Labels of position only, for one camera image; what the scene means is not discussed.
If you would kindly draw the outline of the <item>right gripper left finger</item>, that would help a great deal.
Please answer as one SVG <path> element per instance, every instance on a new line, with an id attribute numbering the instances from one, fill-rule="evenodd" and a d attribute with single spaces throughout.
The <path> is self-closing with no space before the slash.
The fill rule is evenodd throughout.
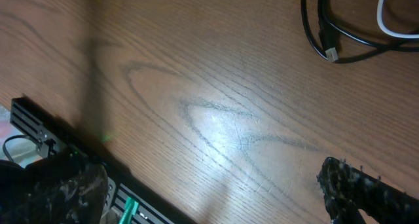
<path id="1" fill-rule="evenodd" d="M 99 223 L 108 190 L 105 168 L 51 172 L 1 161 L 2 223 Z"/>

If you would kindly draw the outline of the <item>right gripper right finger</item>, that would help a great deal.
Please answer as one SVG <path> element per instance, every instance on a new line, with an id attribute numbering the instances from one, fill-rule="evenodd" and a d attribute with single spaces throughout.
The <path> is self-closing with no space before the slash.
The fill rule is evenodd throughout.
<path id="1" fill-rule="evenodd" d="M 331 223 L 364 223 L 363 210 L 377 223 L 418 223 L 418 199 L 334 157 L 327 157 L 317 181 Z"/>

